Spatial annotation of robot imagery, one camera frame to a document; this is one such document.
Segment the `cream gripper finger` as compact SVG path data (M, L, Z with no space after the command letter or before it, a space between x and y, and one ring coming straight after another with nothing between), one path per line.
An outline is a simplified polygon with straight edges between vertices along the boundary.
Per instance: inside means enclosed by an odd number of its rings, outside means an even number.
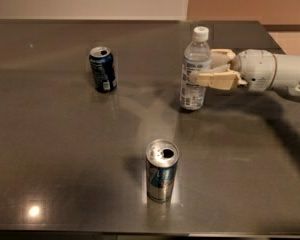
M226 72L231 67L236 54L231 49L211 50L211 70L213 72Z
M199 86L218 90L231 90L241 84L240 75L235 71L193 72L189 80Z

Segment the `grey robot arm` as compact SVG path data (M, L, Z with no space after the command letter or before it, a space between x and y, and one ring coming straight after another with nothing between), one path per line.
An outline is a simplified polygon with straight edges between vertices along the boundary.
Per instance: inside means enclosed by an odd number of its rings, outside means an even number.
M213 49L211 55L212 68L191 73L192 83L219 90L245 87L252 92L282 87L297 90L300 84L300 56L255 49L238 54Z

